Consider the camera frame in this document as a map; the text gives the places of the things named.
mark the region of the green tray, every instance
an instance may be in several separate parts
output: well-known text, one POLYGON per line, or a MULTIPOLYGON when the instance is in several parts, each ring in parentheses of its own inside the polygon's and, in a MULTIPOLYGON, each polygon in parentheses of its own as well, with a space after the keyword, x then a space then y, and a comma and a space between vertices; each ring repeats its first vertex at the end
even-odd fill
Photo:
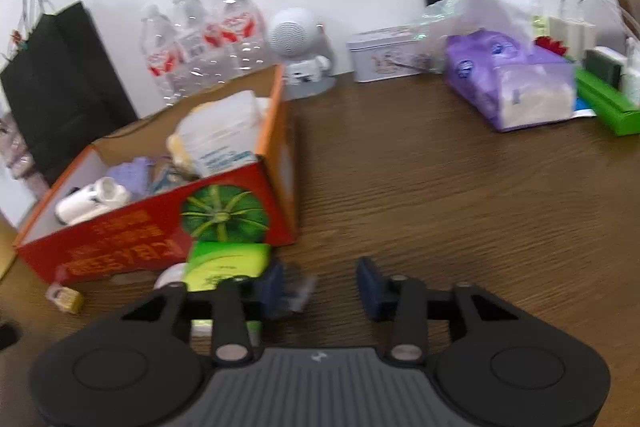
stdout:
POLYGON ((604 80, 582 68, 575 73, 578 96, 587 102, 616 136, 640 133, 640 109, 604 80))

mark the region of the clear water bottle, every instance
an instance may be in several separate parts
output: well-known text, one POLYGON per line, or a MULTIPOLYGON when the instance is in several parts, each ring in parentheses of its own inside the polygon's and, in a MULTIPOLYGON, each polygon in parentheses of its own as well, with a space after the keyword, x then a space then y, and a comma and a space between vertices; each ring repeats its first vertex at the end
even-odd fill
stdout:
POLYGON ((180 98, 175 85, 175 71, 180 67, 175 39, 176 31, 167 16, 162 15, 155 4, 147 6, 142 13, 140 49, 166 105, 180 98))
POLYGON ((174 27, 184 61, 177 75, 178 89, 188 96, 233 78, 234 64, 220 34, 220 26, 200 0, 172 0, 174 27))
POLYGON ((222 18, 222 37, 232 47, 239 74, 273 64, 262 15, 251 0, 216 0, 216 9, 222 18))

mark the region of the red cardboard box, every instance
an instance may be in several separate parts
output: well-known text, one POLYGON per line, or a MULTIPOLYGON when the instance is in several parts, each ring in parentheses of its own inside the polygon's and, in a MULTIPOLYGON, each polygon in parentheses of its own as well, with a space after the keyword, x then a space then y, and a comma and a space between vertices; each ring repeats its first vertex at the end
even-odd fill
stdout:
POLYGON ((290 139, 288 104, 282 101, 283 87, 281 67, 274 66, 204 90, 95 141, 37 204, 15 239, 18 255, 44 281, 61 283, 100 279, 136 269, 159 270, 180 263, 194 241, 183 228, 184 202, 203 187, 233 200, 222 204, 235 204, 238 197, 243 197, 240 194, 252 194, 248 199, 257 201, 264 211, 261 215, 266 216, 260 228, 254 230, 252 241, 274 247, 293 243, 294 144, 290 139), (270 97, 255 145, 255 162, 71 227, 57 220, 55 206, 73 188, 93 183, 109 167, 136 156, 168 154, 166 138, 193 108, 246 89, 253 90, 256 96, 270 97))

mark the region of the tissue pack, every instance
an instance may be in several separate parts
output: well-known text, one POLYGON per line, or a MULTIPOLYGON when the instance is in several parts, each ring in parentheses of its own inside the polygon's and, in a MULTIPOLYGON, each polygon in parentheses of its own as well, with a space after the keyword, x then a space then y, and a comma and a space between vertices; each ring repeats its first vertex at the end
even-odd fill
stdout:
POLYGON ((449 84, 499 131, 572 117, 574 65, 487 30, 447 39, 449 84))

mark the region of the wooden table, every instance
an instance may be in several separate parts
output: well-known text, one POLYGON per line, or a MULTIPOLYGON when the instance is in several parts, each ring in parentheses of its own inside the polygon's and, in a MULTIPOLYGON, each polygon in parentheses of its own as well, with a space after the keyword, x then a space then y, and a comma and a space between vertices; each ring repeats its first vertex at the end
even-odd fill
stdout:
MULTIPOLYGON (((637 137, 614 138, 595 119, 497 134, 438 77, 342 79, 296 105, 302 227, 279 255, 321 282, 272 341, 378 338, 353 276, 354 260, 372 255, 435 288, 476 282, 590 344, 612 374, 598 425, 640 425, 637 137)), ((25 331, 0 353, 0 423, 41 425, 26 388, 37 353, 150 286, 85 283, 84 312, 72 317, 18 261, 0 284, 2 317, 25 331)), ((446 345, 442 327, 433 337, 446 345)))

